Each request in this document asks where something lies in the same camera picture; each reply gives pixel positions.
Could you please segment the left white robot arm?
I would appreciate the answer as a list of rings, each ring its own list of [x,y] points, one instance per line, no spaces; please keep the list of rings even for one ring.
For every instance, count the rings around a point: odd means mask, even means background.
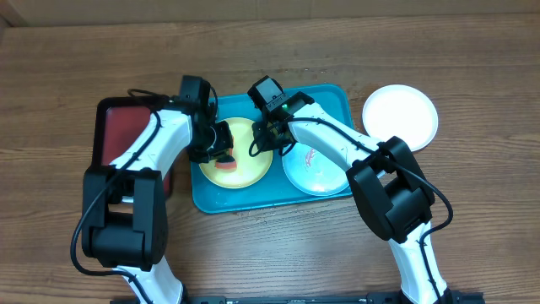
[[[144,106],[147,127],[109,165],[102,165],[105,128],[111,108]],[[195,163],[233,160],[233,136],[219,122],[213,86],[186,75],[178,95],[129,89],[125,97],[102,100],[96,113],[91,166],[84,173],[82,216],[70,245],[74,267],[90,276],[120,275],[140,303],[180,303],[184,286],[165,258],[168,238],[164,179],[176,157],[188,153]],[[81,248],[103,266],[84,268]]]

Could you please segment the yellow-green plastic plate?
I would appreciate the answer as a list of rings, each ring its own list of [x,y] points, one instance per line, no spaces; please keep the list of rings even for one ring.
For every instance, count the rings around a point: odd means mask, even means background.
[[[248,187],[267,173],[272,162],[273,152],[261,152],[255,157],[249,155],[253,142],[252,124],[254,121],[244,117],[226,118],[234,138],[232,156],[236,167],[218,165],[215,160],[199,165],[203,175],[217,186],[238,189]]]

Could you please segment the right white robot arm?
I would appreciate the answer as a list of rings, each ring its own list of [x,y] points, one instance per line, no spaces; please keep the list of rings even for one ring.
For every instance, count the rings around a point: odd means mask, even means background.
[[[303,92],[288,95],[268,76],[248,95],[261,111],[250,154],[289,151],[304,144],[345,171],[359,214],[368,228],[389,242],[401,292],[411,303],[448,303],[450,290],[438,269],[431,236],[451,223],[431,224],[436,199],[450,202],[428,182],[406,143],[373,139],[330,116]]]

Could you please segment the red and green sponge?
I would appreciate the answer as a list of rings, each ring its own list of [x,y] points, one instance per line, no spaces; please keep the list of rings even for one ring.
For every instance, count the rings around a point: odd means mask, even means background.
[[[237,163],[232,155],[222,155],[215,161],[215,167],[224,171],[234,171]]]

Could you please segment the white plastic plate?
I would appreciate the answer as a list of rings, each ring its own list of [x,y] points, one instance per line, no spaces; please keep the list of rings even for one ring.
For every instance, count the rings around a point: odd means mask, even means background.
[[[429,145],[439,127],[434,103],[422,91],[404,84],[390,84],[375,90],[362,111],[364,130],[387,141],[402,139],[412,151]]]

